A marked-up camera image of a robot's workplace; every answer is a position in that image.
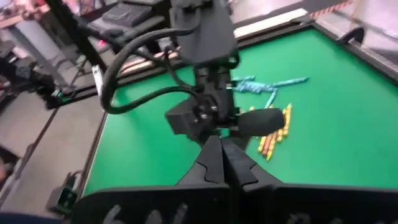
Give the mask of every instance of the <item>black clamp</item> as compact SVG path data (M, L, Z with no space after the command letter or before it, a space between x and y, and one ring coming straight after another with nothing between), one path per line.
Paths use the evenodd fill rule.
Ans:
M342 35L340 38L337 39L337 41L343 44L347 44L349 41L354 39L358 43L362 44L364 38L365 38L365 29L363 27L356 27L348 31L346 34Z

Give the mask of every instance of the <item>yellow crayon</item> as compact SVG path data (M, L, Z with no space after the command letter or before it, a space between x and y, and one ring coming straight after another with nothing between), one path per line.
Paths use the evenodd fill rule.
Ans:
M274 153L276 136L277 136L277 131L274 132L274 134L272 135L271 143L269 144L269 150L267 152L267 161L271 159L272 153Z
M286 109L284 109L282 112L283 112L284 118L285 118L285 117L286 117ZM277 138L277 141L278 141L278 142L281 142L281 141L282 141L282 139L283 139L283 137L284 137L283 133L284 133L284 129L283 129L283 128L281 128L281 129L278 130L278 138Z
M285 121L285 126L284 126L284 136L287 136L289 133L291 117L292 117L292 104L289 103L289 105L287 105L287 107L286 107L286 121Z
M264 144L266 143L267 137L262 137L259 145L259 149L257 150L258 152L262 152L262 148L264 147Z

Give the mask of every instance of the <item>green tabletop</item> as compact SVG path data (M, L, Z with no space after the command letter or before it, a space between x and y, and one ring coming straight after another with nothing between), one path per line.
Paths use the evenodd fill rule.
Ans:
M233 77L255 75L272 83L310 77L279 89L275 107L293 104L289 136L267 162L251 140L247 154L288 183L398 188L398 91L370 66L339 48L317 30L266 42L240 52ZM178 71L193 80L191 68ZM118 90L125 104L175 85L168 74ZM245 110L262 108L269 93L235 93ZM175 136L164 113L187 97L174 93L129 113L109 115L99 142L86 194L114 187L173 185L186 173L200 148Z

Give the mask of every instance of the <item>floor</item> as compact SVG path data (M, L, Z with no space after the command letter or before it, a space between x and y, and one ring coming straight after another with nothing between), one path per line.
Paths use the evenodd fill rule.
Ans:
M292 4L299 0L271 1L277 7ZM255 7L250 1L237 0L234 20L246 15L267 14L269 5ZM394 12L398 10L396 0L357 0L344 8L347 14L362 18L368 23L382 26L391 34L398 32L398 20ZM338 32L343 33L354 27L346 19L335 14L321 16L321 20L331 24ZM365 45L378 49L398 49L398 41L368 33ZM111 61L112 55L106 55ZM75 69L60 68L65 79L70 81ZM78 85L92 83L91 76L78 80ZM53 188L62 184L67 172L82 169L103 114L98 98L92 97L61 108L52 125L41 140L22 175L15 192L10 195L2 211L22 212L46 217L53 216L45 210L45 203ZM0 142L14 153L23 155L26 147L35 141L37 135L49 118L51 111L46 111L42 102L35 96L22 94L0 116Z

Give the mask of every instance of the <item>electronic device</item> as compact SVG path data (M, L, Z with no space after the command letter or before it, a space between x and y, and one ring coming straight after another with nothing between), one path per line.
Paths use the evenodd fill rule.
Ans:
M59 0L47 2L60 17L67 15ZM196 141L201 152L176 185L95 192L68 206L68 223L335 224L398 220L396 191L285 184L246 155L244 148L251 136L267 136L280 129L284 118L278 109L238 114L230 70L239 65L240 58L228 10L219 0L173 0L170 18L172 28L134 38L108 68L100 65L98 58L92 57L90 63L104 72L99 97L103 109L110 114L126 113L163 94L188 93L190 97L165 116L174 133ZM84 48L80 37L78 43ZM147 41L164 37L176 39L181 48L166 47L162 59L145 57L164 66L176 86L149 93L127 105L112 105L118 73L125 60L138 54L137 49ZM177 52L193 67L194 85L175 74L169 59L171 52ZM221 137L220 128L228 128L229 136Z
M153 15L163 16L167 21L167 26L170 24L170 0L119 0L119 2L124 4L150 6L152 8Z
M140 6L119 3L108 12L102 15L105 22L134 27L150 16L152 8L150 6Z

